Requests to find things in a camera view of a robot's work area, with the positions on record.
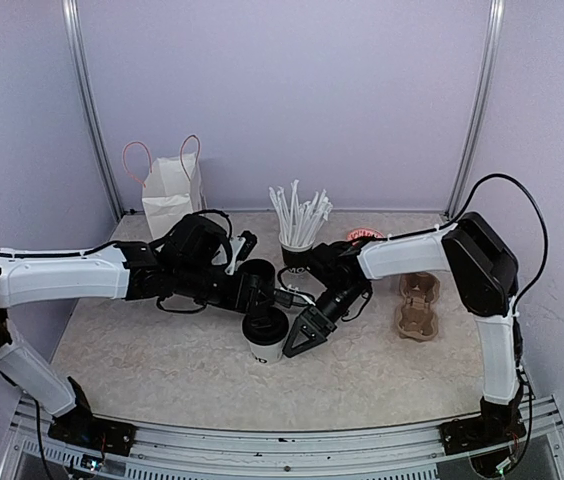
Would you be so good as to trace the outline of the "black coffee lid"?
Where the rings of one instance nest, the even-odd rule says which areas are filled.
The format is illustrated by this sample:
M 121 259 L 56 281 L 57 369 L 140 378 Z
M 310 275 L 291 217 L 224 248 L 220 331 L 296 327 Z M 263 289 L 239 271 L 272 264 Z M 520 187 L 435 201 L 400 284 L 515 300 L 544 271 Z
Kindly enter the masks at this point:
M 256 345 L 270 346 L 283 341 L 290 326 L 287 315 L 276 307 L 269 307 L 258 315 L 247 315 L 242 321 L 245 338 Z

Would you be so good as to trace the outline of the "brown cardboard cup carrier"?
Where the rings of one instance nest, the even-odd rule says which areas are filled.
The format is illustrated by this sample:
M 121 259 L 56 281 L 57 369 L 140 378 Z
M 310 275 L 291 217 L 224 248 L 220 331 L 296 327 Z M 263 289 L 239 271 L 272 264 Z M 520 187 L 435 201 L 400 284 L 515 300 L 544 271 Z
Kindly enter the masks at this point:
M 394 325 L 400 338 L 427 342 L 438 334 L 434 309 L 439 299 L 440 281 L 431 273 L 403 274 L 399 280 L 401 304 L 395 310 Z

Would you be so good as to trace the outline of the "white paper takeout bag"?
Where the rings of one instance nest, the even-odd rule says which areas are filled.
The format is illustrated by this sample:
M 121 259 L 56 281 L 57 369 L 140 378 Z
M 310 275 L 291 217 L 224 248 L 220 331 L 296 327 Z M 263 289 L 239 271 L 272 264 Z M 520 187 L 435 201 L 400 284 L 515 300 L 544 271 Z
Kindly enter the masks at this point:
M 129 169 L 126 156 L 139 146 L 146 153 L 149 173 L 144 180 Z M 128 143 L 122 151 L 126 173 L 142 186 L 142 206 L 153 240 L 163 237 L 186 214 L 206 208 L 199 158 L 201 141 L 189 135 L 175 157 L 153 159 L 148 147 L 139 141 Z

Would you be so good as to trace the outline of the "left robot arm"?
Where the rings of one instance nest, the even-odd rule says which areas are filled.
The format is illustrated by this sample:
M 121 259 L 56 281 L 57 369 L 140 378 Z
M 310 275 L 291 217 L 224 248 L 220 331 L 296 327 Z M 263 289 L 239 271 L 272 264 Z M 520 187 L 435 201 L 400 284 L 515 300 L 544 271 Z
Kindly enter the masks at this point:
M 211 220 L 211 211 L 185 215 L 149 243 L 109 241 L 76 251 L 0 249 L 0 374 L 28 393 L 83 445 L 102 434 L 76 381 L 56 374 L 8 321 L 11 307 L 41 301 L 107 298 L 125 301 L 174 296 L 208 306 L 267 315 L 274 305 L 275 269 L 258 272 L 249 254 L 257 238 Z

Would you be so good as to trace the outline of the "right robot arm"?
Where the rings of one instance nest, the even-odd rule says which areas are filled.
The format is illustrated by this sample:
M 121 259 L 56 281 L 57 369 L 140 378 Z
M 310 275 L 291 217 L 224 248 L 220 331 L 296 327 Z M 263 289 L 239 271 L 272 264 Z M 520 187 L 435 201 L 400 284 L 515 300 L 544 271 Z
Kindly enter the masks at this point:
M 481 342 L 484 387 L 474 436 L 493 444 L 518 423 L 523 394 L 518 304 L 536 282 L 519 286 L 517 258 L 479 213 L 461 209 L 444 225 L 388 238 L 321 243 L 309 251 L 306 268 L 325 290 L 296 317 L 283 347 L 286 357 L 325 343 L 373 281 L 448 271 Z

